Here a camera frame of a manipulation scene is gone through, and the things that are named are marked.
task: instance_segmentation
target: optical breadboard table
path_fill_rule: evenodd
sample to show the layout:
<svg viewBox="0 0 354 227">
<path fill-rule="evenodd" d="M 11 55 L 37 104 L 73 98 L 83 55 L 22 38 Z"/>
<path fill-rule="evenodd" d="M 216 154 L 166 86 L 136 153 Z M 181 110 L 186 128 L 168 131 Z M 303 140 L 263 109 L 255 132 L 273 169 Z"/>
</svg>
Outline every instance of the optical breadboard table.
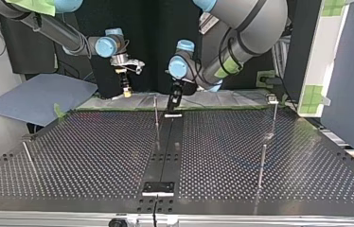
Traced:
<svg viewBox="0 0 354 227">
<path fill-rule="evenodd" d="M 0 156 L 4 214 L 354 217 L 354 159 L 291 110 L 74 112 Z M 144 196 L 148 183 L 171 194 Z"/>
</svg>

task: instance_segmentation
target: blue cloth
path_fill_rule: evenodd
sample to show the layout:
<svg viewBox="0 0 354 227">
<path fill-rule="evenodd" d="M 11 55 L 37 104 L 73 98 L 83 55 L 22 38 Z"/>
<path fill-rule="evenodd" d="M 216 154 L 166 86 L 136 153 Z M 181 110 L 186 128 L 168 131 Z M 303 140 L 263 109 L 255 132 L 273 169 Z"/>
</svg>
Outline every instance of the blue cloth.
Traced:
<svg viewBox="0 0 354 227">
<path fill-rule="evenodd" d="M 0 115 L 47 126 L 58 118 L 54 106 L 66 113 L 97 90 L 93 83 L 58 74 L 41 74 L 0 96 Z"/>
</svg>

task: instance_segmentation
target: vertical metal post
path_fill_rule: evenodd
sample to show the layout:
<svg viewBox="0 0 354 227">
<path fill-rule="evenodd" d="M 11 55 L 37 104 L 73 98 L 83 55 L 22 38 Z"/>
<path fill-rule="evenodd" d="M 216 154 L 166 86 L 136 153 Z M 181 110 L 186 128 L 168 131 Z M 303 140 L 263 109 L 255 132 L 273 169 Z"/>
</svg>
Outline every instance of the vertical metal post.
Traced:
<svg viewBox="0 0 354 227">
<path fill-rule="evenodd" d="M 276 121 L 278 102 L 274 105 L 274 121 Z"/>
<path fill-rule="evenodd" d="M 28 159 L 30 162 L 33 162 L 32 156 L 30 156 L 29 147 L 27 146 L 27 142 L 26 142 L 26 141 L 23 141 L 23 146 L 24 146 L 24 150 L 25 150 L 26 153 L 27 153 L 27 159 Z"/>
<path fill-rule="evenodd" d="M 153 97 L 153 105 L 154 105 L 154 114 L 156 119 L 156 128 L 159 130 L 159 114 L 157 109 L 157 95 Z"/>
<path fill-rule="evenodd" d="M 265 160 L 266 160 L 266 149 L 267 145 L 263 145 L 262 147 L 262 154 L 260 157 L 260 171 L 259 171 L 259 179 L 257 182 L 257 187 L 260 190 L 262 188 L 262 178 L 263 178 L 263 168 L 265 167 Z"/>
</svg>

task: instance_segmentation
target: green fabric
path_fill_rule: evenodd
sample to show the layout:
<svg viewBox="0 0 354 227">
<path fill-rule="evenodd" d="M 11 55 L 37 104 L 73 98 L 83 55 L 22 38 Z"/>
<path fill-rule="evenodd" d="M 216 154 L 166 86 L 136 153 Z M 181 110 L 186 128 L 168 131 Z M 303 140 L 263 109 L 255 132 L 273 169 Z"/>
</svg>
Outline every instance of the green fabric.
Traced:
<svg viewBox="0 0 354 227">
<path fill-rule="evenodd" d="M 238 73 L 240 67 L 241 65 L 237 65 L 231 57 L 228 58 L 227 61 L 224 63 L 224 68 L 227 69 L 227 71 L 231 74 Z M 215 74 L 215 77 L 220 79 L 224 79 L 227 76 L 228 74 L 224 72 L 223 68 L 220 68 Z"/>
<path fill-rule="evenodd" d="M 316 114 L 318 112 L 318 107 L 322 104 L 322 89 L 323 86 L 318 85 L 306 86 L 300 107 L 301 114 Z"/>
<path fill-rule="evenodd" d="M 289 95 L 284 94 L 283 97 L 281 98 L 281 104 L 282 106 L 286 106 L 286 101 L 289 99 Z"/>
<path fill-rule="evenodd" d="M 271 78 L 272 79 L 275 77 L 276 77 L 275 70 L 257 72 L 257 87 L 258 88 L 269 88 L 269 89 L 274 88 L 273 85 L 267 85 L 266 83 L 261 82 L 260 79 L 261 78 Z"/>
<path fill-rule="evenodd" d="M 345 0 L 326 0 L 322 12 L 323 17 L 341 16 L 343 8 L 345 7 Z"/>
<path fill-rule="evenodd" d="M 56 116 L 58 118 L 65 117 L 65 113 L 62 111 L 62 109 L 60 108 L 60 105 L 57 103 L 54 104 L 54 112 L 56 113 Z"/>
<path fill-rule="evenodd" d="M 6 0 L 6 2 L 50 16 L 56 14 L 54 0 Z"/>
</svg>

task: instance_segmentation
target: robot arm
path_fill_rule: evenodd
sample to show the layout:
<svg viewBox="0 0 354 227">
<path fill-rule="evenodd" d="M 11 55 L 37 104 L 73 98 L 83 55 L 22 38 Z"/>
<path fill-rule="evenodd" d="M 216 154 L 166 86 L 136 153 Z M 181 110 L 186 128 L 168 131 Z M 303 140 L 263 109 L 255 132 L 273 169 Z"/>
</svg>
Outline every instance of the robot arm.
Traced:
<svg viewBox="0 0 354 227">
<path fill-rule="evenodd" d="M 237 74 L 248 60 L 267 52 L 280 38 L 288 17 L 286 0 L 193 1 L 231 28 L 223 37 L 219 55 L 209 65 L 203 67 L 192 60 L 193 42 L 180 41 L 168 71 L 176 81 L 180 81 L 179 86 L 184 82 L 196 83 L 211 92 L 217 92 L 222 80 Z M 174 86 L 171 102 L 179 99 L 179 93 L 175 90 L 181 89 Z"/>
<path fill-rule="evenodd" d="M 62 4 L 73 4 L 74 1 L 61 1 Z M 136 74 L 142 72 L 145 63 L 138 60 L 130 60 L 127 55 L 128 41 L 124 40 L 120 28 L 108 29 L 103 37 L 86 38 L 75 28 L 56 19 L 18 7 L 14 4 L 0 0 L 0 14 L 13 20 L 18 20 L 30 26 L 35 32 L 39 32 L 50 40 L 63 46 L 69 55 L 88 56 L 99 55 L 102 58 L 111 58 L 110 63 L 115 66 L 115 71 L 121 76 L 125 96 L 131 95 L 131 87 L 128 82 L 127 72 Z"/>
</svg>

